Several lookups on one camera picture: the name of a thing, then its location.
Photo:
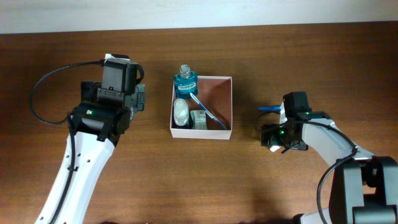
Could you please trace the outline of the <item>green toothpaste tube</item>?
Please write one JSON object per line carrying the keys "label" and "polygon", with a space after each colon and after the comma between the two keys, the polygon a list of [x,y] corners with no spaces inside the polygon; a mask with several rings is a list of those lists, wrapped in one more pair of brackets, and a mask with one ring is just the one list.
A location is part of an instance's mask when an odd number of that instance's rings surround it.
{"label": "green toothpaste tube", "polygon": [[271,146],[271,147],[269,148],[269,150],[270,150],[271,152],[276,152],[278,149],[280,149],[280,146]]}

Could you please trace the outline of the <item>blue disposable razor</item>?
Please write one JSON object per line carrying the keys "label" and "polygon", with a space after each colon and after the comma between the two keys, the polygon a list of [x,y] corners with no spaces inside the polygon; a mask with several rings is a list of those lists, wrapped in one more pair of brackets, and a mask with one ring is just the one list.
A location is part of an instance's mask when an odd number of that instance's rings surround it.
{"label": "blue disposable razor", "polygon": [[259,107],[259,111],[262,112],[276,111],[278,113],[280,111],[280,106],[262,106]]}

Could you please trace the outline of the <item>teal mouthwash bottle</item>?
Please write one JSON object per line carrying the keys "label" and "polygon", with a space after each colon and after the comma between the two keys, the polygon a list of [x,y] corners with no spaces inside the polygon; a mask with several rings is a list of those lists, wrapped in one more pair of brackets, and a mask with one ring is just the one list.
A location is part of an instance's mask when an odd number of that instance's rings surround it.
{"label": "teal mouthwash bottle", "polygon": [[174,76],[174,88],[176,98],[189,99],[191,94],[198,94],[198,74],[192,71],[188,65],[181,65],[179,73]]}

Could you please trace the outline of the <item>blue white toothbrush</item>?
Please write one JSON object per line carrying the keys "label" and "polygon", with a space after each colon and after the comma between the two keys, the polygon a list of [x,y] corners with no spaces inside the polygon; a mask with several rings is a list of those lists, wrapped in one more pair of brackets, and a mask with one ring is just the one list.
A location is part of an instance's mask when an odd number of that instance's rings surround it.
{"label": "blue white toothbrush", "polygon": [[193,94],[190,93],[191,98],[194,100],[194,102],[202,108],[202,110],[205,111],[205,113],[214,121],[216,121],[222,128],[222,130],[227,130],[227,127],[215,116],[213,115],[203,104],[202,102]]}

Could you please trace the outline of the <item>green white soap packet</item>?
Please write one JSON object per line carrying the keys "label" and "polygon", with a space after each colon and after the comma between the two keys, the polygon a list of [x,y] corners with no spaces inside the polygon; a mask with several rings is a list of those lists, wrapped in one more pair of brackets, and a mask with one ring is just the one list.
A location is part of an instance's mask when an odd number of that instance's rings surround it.
{"label": "green white soap packet", "polygon": [[192,110],[190,112],[193,121],[192,128],[198,130],[207,130],[206,113],[204,110]]}

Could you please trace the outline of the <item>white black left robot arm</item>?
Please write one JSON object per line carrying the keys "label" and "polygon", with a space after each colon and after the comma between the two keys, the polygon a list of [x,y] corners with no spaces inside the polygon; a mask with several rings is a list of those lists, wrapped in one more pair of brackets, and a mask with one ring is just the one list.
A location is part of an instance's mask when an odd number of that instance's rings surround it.
{"label": "white black left robot arm", "polygon": [[82,223],[101,171],[137,112],[144,110],[144,70],[127,55],[94,62],[100,82],[80,85],[80,104],[67,114],[67,145],[37,223]]}

